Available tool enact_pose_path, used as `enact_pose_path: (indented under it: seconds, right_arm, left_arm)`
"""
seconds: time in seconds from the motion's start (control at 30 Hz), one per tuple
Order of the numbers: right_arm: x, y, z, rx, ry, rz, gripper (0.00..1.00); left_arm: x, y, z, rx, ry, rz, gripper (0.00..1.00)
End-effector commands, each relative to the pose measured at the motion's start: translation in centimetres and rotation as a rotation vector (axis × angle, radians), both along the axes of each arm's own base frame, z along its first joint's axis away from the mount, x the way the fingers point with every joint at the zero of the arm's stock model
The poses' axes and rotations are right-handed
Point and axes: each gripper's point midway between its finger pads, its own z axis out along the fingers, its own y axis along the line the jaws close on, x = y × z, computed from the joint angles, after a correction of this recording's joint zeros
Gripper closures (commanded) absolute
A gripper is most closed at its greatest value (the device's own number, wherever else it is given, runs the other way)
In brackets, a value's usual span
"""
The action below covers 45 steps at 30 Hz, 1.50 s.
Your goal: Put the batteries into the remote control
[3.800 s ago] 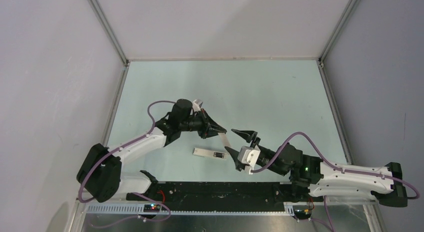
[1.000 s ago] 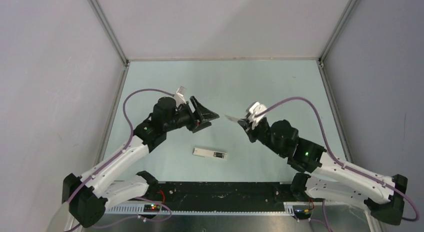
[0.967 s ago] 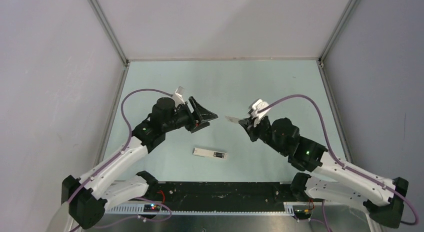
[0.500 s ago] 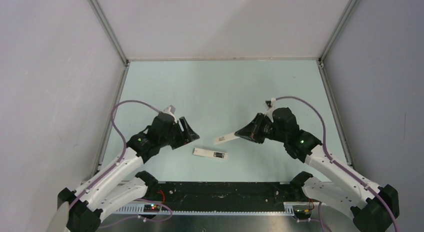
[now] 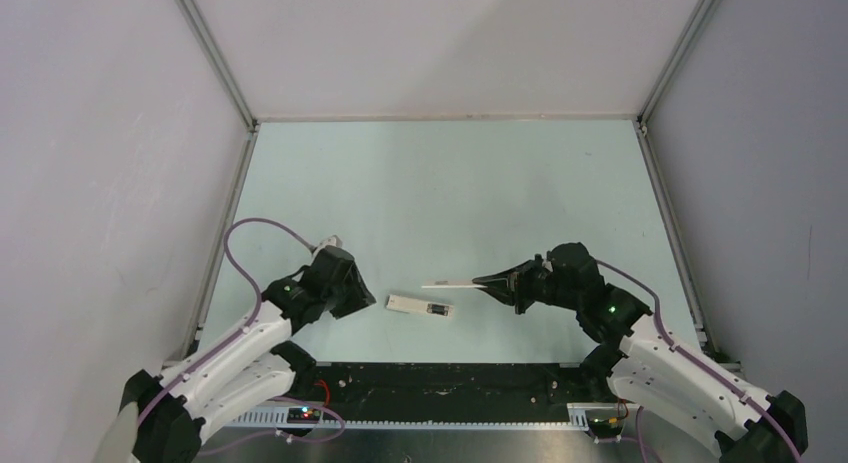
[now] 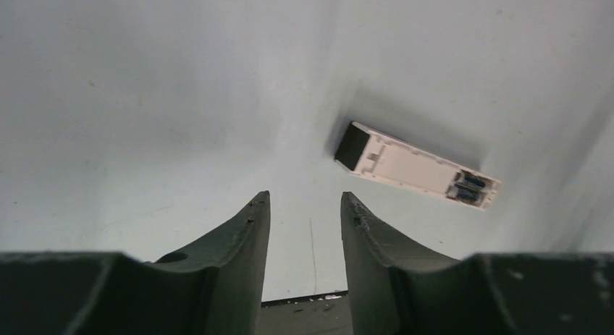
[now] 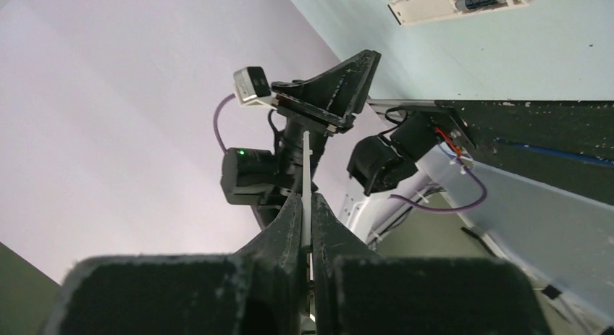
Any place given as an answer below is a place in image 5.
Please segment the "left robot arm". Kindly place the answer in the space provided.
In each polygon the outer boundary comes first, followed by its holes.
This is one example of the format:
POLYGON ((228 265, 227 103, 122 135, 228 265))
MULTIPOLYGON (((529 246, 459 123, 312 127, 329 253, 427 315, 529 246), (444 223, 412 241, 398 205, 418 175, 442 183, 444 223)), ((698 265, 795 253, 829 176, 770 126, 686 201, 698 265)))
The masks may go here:
POLYGON ((227 333, 153 375, 125 383, 122 405, 139 411, 127 462, 190 462, 222 427, 260 403, 287 394, 304 399, 316 386, 316 362, 293 336, 324 313, 343 318, 375 301, 354 257, 323 246, 310 264, 272 282, 227 333))

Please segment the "white battery cover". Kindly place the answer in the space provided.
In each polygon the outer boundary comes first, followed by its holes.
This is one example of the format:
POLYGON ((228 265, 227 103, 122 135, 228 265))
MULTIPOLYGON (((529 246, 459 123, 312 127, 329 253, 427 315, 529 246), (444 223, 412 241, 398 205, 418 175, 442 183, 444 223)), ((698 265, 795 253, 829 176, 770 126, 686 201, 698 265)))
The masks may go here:
POLYGON ((437 280, 426 282, 421 285, 422 289, 482 289, 483 285, 474 283, 470 280, 453 281, 453 280, 437 280))

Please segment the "white remote control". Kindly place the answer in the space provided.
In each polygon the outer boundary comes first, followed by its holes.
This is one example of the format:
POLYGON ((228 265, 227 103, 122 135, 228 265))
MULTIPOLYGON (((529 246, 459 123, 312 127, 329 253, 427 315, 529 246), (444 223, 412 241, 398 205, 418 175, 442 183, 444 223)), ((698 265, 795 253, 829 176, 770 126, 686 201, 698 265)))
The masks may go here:
POLYGON ((395 311, 395 312, 404 313, 404 314, 420 315, 420 316, 433 316, 433 317, 440 317, 440 318, 452 318, 454 313, 455 313, 454 307, 452 305, 449 305, 449 304, 438 303, 438 302, 423 300, 423 299, 419 299, 419 298, 412 298, 412 297, 407 297, 407 296, 400 296, 400 295, 395 295, 395 294, 390 294, 388 296, 388 299, 387 299, 387 302, 386 302, 386 308, 390 311, 395 311), (450 314, 448 316, 429 314, 427 312, 427 306, 429 304, 447 305, 451 308, 450 314))

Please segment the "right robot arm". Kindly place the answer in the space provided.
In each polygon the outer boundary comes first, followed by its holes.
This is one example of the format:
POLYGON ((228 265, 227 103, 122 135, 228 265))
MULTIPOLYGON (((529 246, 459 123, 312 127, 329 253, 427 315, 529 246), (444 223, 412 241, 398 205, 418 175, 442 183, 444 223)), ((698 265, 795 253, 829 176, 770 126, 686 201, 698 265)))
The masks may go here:
POLYGON ((565 243, 473 285, 525 313, 543 303, 572 310, 597 347, 581 366, 596 401, 634 403, 701 443, 722 462, 799 462, 809 446, 805 407, 788 391, 771 394, 678 340, 656 294, 647 305, 605 281, 604 262, 565 243))

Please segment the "black battery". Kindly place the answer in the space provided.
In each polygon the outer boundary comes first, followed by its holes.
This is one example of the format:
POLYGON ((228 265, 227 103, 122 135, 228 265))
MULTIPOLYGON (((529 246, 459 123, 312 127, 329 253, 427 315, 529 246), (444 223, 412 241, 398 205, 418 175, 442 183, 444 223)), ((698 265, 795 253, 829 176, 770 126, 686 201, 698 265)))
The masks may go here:
POLYGON ((447 305, 440 304, 429 304, 427 306, 427 312, 429 314, 448 316, 450 314, 451 308, 447 305))

